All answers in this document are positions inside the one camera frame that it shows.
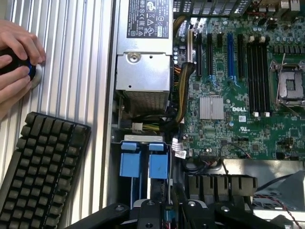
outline sticker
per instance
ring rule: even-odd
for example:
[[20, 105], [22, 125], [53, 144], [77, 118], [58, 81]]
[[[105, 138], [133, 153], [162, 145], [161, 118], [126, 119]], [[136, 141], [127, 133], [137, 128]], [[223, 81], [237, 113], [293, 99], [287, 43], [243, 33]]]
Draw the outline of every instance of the sticker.
[[178, 158], [182, 158], [182, 159], [185, 159], [186, 158], [186, 151], [176, 151], [175, 152], [175, 157], [178, 157]]
[[245, 123], [246, 121], [247, 121], [247, 119], [246, 119], [246, 116], [238, 116], [238, 121], [240, 122], [240, 123]]
[[127, 38], [169, 38], [169, 0], [129, 0]]
[[183, 150], [183, 143], [181, 143], [181, 142], [173, 142], [172, 143], [172, 149], [174, 151], [182, 151]]

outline hand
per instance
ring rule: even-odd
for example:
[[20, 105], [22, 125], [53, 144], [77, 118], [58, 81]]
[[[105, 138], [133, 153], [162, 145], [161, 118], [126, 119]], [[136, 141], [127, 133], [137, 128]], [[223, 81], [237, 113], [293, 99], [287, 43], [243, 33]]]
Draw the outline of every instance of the hand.
[[[12, 61], [9, 55], [0, 56], [0, 68]], [[0, 75], [0, 122], [31, 88], [29, 68], [19, 67], [12, 72]]]
[[0, 50], [7, 47], [22, 60], [29, 56], [32, 65], [46, 60], [46, 53], [35, 34], [11, 21], [0, 20]]

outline black keyboard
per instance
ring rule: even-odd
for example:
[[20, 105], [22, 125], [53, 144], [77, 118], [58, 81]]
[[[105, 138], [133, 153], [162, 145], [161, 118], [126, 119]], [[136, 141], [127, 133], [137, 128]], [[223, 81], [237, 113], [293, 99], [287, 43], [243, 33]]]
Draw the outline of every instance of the black keyboard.
[[0, 189], [0, 228], [55, 228], [76, 185], [89, 126], [29, 113]]

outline heatsink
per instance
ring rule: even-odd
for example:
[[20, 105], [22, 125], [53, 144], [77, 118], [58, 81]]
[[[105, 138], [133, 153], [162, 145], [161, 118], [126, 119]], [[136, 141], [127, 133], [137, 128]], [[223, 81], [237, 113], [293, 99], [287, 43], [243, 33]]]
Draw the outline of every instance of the heatsink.
[[224, 119], [224, 99], [220, 96], [200, 97], [200, 119]]

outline ribbed metal surface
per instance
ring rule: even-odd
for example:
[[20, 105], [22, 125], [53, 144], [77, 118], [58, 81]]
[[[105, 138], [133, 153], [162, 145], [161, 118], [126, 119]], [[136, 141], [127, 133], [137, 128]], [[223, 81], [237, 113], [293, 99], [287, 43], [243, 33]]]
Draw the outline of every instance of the ribbed metal surface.
[[91, 141], [67, 224], [99, 209], [104, 184], [105, 108], [113, 0], [9, 0], [6, 18], [35, 33], [47, 61], [43, 79], [0, 126], [0, 183], [31, 111], [88, 124]]

